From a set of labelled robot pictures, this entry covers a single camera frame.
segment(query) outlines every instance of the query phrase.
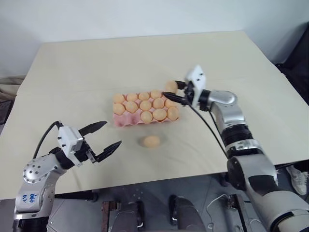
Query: brown egg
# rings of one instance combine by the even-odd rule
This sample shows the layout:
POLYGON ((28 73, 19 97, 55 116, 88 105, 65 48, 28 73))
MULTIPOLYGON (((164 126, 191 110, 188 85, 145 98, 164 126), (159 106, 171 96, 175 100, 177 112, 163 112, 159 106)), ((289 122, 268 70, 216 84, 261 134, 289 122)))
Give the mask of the brown egg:
POLYGON ((171 108, 172 106, 176 106, 175 102, 171 101, 170 99, 165 100, 165 106, 167 108, 171 108))
POLYGON ((167 92, 177 93, 178 85, 175 81, 168 81, 165 85, 167 92))
POLYGON ((130 113, 134 113, 135 111, 137 111, 138 106, 134 101, 128 101, 126 103, 126 110, 129 111, 130 113))
POLYGON ((139 94, 139 99, 142 101, 148 100, 149 99, 149 93, 143 92, 139 94))
POLYGON ((148 148, 154 148, 160 145, 160 138, 158 136, 147 136, 143 139, 143 145, 148 148))
POLYGON ((149 111, 143 111, 140 114, 140 119, 144 122, 144 123, 150 123, 151 120, 153 119, 153 115, 149 112, 149 111))
POLYGON ((153 99, 161 98, 162 93, 161 93, 161 91, 154 89, 154 90, 151 90, 150 97, 153 98, 153 99))
POLYGON ((175 121, 179 117, 178 109, 174 106, 168 109, 168 118, 172 121, 175 121))
POLYGON ((122 94, 116 93, 113 97, 112 100, 114 103, 123 103, 125 101, 125 98, 122 94))
POLYGON ((162 121, 166 118, 167 113, 164 109, 156 109, 155 111, 153 111, 153 116, 156 120, 162 121))
POLYGON ((112 105, 112 111, 117 115, 122 115, 125 111, 125 107, 122 104, 114 103, 112 105))
POLYGON ((126 96, 126 100, 128 102, 134 102, 137 100, 137 94, 136 93, 128 93, 127 96, 126 96))
POLYGON ((162 98, 157 98, 153 102, 154 109, 162 109, 164 107, 164 101, 162 98))
POLYGON ((151 108, 151 102, 150 101, 142 101, 140 103, 140 109, 142 111, 150 110, 150 108, 151 108))

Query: pink egg carton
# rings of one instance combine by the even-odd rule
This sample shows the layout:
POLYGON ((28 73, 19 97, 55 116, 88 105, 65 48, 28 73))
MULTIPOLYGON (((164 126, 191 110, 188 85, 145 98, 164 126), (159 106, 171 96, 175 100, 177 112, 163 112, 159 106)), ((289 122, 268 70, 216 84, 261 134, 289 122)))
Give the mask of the pink egg carton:
MULTIPOLYGON (((122 105, 126 105, 127 103, 127 100, 126 100, 126 95, 124 94, 125 96, 125 101, 122 103, 122 105)), ((167 99, 166 97, 162 96, 161 97, 163 100, 164 100, 164 103, 165 103, 165 100, 167 99)), ((151 106, 153 105, 153 101, 154 99, 153 98, 149 98, 148 101, 151 103, 151 106)), ((137 99, 135 101, 135 103, 137 104, 137 106, 139 107, 140 106, 140 103, 142 102, 142 100, 140 99, 137 99)), ((164 105, 163 109, 167 112, 168 111, 168 108, 164 105)), ((153 107, 151 107, 150 110, 148 110, 149 112, 153 112, 155 111, 155 109, 153 107)), ((124 127, 124 126, 127 126, 127 125, 137 125, 137 124, 140 124, 140 123, 144 123, 146 124, 145 122, 143 122, 141 119, 140 119, 140 114, 142 113, 143 111, 138 108, 137 111, 135 111, 134 113, 131 113, 131 112, 128 112, 127 110, 124 111, 124 113, 122 115, 117 115, 115 113, 113 113, 113 119, 114 119, 114 124, 118 127, 124 127)), ((153 120, 150 122, 167 122, 167 121, 171 121, 168 117, 166 117, 164 120, 161 120, 161 121, 158 121, 156 119, 153 118, 153 120)))

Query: white sneaker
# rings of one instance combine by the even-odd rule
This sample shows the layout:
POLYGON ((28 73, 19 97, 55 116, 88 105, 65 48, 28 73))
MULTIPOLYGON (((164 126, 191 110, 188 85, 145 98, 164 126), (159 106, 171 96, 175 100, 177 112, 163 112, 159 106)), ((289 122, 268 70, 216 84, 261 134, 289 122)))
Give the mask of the white sneaker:
POLYGON ((291 176, 292 186, 295 189, 295 191, 299 195, 306 195, 308 172, 301 172, 300 170, 296 169, 293 165, 287 167, 286 170, 291 176))

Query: silver robot arm segment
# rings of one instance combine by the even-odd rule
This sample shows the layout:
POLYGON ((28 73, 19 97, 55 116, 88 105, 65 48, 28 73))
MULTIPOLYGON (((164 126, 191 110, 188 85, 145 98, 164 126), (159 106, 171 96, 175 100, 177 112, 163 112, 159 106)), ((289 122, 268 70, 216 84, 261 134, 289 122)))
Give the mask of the silver robot arm segment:
POLYGON ((248 128, 229 91, 203 89, 206 83, 201 67, 176 81, 185 96, 163 93, 172 101, 190 104, 215 115, 215 124, 225 145, 229 181, 250 198, 262 224, 270 232, 302 232, 309 229, 309 205, 296 194, 278 187, 277 172, 261 145, 248 128))
POLYGON ((105 124, 106 122, 97 122, 80 130, 61 123, 57 125, 57 140, 61 148, 56 147, 45 156, 35 157, 24 167, 23 184, 15 200, 14 232, 45 232, 59 177, 67 169, 81 166, 87 159, 92 163, 101 162, 119 147, 121 141, 96 155, 84 140, 85 135, 97 131, 105 124))

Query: table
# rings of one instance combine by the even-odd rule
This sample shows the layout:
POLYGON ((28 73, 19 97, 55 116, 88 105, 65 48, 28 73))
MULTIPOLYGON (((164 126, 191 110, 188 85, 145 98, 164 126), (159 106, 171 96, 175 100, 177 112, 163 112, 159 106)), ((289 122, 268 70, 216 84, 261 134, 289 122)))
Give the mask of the table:
MULTIPOLYGON (((254 138, 274 164, 308 159, 308 106, 242 31, 45 43, 0 136, 0 198, 15 197, 24 165, 55 120, 77 128, 107 120, 86 136, 96 153, 123 141, 104 162, 69 170, 56 193, 225 172, 226 157, 188 107, 180 107, 181 118, 172 123, 117 128, 112 122, 114 93, 163 89, 196 64, 207 89, 238 95, 254 138), (139 145, 141 137, 153 134, 163 139, 159 148, 139 145)), ((39 156, 57 146, 56 137, 54 129, 39 156)))

